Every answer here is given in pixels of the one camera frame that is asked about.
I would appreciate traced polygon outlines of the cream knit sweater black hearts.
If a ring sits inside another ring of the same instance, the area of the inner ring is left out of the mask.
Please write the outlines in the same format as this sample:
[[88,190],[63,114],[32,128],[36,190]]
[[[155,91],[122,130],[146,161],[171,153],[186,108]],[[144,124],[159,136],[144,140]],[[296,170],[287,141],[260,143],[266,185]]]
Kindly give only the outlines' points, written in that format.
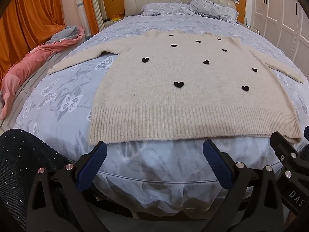
[[61,60],[53,74],[116,55],[97,88],[89,142],[213,137],[301,140],[293,104],[275,75],[303,78],[236,37],[151,30]]

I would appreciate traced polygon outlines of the white panelled wardrobe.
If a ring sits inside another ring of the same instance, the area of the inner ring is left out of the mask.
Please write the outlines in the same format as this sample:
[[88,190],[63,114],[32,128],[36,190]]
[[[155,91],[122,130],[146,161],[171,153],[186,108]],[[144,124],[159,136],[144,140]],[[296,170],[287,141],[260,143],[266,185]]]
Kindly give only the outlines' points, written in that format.
[[297,0],[252,0],[251,25],[308,78],[308,16]]

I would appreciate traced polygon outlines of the grey cloth on floor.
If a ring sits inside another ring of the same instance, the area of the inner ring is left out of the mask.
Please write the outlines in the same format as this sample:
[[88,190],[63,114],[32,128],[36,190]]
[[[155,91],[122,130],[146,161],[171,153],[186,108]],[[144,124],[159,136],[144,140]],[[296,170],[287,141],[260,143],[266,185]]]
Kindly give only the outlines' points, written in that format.
[[61,40],[72,40],[76,39],[79,34],[79,28],[77,26],[66,26],[63,30],[55,33],[51,36],[50,40],[46,41],[45,44],[52,44]]

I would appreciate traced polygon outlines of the right grey floral pillow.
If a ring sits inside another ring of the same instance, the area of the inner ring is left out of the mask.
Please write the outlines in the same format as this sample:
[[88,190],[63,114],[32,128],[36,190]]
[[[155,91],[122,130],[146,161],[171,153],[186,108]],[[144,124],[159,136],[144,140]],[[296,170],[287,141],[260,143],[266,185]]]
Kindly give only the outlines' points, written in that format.
[[238,22],[239,12],[236,9],[210,0],[190,0],[190,8],[204,17],[217,18],[234,24]]

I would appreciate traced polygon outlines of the orange curtain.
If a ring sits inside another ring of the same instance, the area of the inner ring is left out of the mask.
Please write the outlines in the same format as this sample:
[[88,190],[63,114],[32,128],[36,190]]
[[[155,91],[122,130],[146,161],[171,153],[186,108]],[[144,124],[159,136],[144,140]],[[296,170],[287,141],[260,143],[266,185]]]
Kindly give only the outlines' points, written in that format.
[[63,28],[61,0],[12,0],[1,17],[1,78]]

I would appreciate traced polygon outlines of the white bedside table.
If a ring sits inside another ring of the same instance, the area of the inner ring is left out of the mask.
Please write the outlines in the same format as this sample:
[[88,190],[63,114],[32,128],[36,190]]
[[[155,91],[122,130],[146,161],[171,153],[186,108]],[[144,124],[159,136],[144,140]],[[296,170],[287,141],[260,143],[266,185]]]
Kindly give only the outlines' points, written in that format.
[[111,26],[111,25],[113,25],[113,24],[115,24],[115,23],[118,23],[118,22],[120,22],[121,20],[123,20],[123,18],[118,19],[118,20],[112,20],[112,19],[110,19],[110,20],[105,20],[105,21],[104,21],[104,28],[107,28],[107,27],[109,27],[109,26]]

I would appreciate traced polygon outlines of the pink blanket on floor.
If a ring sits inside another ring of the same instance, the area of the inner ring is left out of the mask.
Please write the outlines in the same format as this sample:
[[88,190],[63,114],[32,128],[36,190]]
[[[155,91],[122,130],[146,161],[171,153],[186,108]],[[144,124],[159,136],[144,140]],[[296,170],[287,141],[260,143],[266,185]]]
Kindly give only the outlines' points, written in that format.
[[79,28],[76,39],[61,40],[51,44],[42,44],[28,52],[24,58],[14,64],[1,82],[1,119],[9,113],[17,90],[46,62],[52,54],[77,44],[84,36],[84,28]]

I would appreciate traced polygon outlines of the black sparkly trouser leg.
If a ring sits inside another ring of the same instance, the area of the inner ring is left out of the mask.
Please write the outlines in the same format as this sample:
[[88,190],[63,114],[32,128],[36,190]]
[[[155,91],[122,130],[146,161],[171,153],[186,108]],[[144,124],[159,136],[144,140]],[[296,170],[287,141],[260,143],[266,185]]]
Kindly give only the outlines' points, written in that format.
[[10,129],[1,135],[1,231],[25,231],[27,205],[39,168],[62,169],[68,159],[31,133]]

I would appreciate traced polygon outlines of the white sheer curtain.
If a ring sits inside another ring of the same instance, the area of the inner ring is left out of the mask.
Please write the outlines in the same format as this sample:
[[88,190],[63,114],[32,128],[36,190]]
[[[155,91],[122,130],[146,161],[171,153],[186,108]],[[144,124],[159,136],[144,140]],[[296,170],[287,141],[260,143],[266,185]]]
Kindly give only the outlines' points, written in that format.
[[86,11],[85,11],[85,6],[84,6],[84,1],[83,0],[76,0],[76,6],[77,6],[77,11],[79,13],[79,17],[81,19],[82,26],[85,30],[86,40],[88,40],[90,37],[92,37],[92,33],[91,33],[91,30],[90,30],[90,25],[88,23]]

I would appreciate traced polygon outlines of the left grey floral pillow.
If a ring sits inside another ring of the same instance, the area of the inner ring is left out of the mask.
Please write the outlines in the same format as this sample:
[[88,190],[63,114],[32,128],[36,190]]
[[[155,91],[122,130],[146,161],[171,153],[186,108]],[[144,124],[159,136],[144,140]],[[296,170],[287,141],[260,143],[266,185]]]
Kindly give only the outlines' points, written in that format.
[[157,15],[194,15],[188,4],[183,3],[149,3],[142,7],[141,16]]

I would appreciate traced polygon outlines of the grey floral pillow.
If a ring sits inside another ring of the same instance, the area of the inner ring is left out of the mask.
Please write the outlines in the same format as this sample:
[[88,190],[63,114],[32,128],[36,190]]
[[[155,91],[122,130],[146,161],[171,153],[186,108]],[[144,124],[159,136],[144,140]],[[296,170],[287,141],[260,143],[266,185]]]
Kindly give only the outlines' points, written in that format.
[[239,12],[236,9],[210,0],[190,0],[190,8],[204,17],[217,18],[234,24],[238,22]]
[[183,3],[149,3],[142,7],[141,16],[157,15],[194,15],[188,4]]

